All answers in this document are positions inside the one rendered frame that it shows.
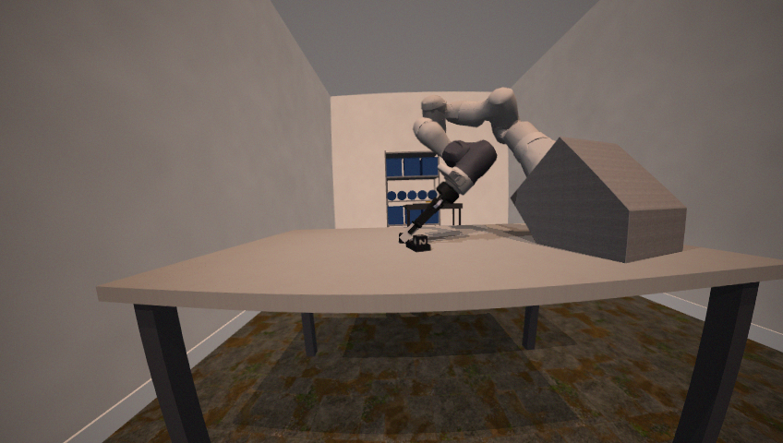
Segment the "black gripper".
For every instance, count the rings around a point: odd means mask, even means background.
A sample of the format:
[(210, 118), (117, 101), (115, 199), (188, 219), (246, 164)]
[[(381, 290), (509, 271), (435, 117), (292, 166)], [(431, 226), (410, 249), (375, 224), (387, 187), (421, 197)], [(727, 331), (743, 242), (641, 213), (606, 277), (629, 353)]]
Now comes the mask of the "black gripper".
[(438, 209), (441, 209), (444, 206), (443, 203), (445, 200), (453, 204), (459, 197), (453, 187), (446, 182), (441, 182), (436, 190), (440, 193), (440, 196), (438, 198), (434, 197), (421, 215), (415, 221), (412, 221), (412, 224), (400, 236), (405, 243), (433, 214), (437, 212)]

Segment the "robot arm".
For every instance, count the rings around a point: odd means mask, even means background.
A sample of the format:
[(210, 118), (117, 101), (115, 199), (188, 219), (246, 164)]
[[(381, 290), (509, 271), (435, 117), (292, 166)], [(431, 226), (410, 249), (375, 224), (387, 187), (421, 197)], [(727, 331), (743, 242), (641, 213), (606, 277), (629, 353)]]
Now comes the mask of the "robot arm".
[(439, 95), (429, 95), (421, 102), (421, 109), (423, 117), (417, 119), (413, 126), (416, 138), (445, 161), (447, 165), (440, 163), (438, 169), (445, 175), (445, 182), (459, 195), (464, 195), (489, 170), (498, 155), (484, 139), (478, 142), (454, 140), (450, 143), (446, 135), (446, 120), (471, 127), (489, 121), (496, 140), (507, 144), (521, 163), (526, 177), (555, 143), (528, 121), (521, 122), (516, 97), (509, 88), (496, 89), (481, 102), (447, 104)]

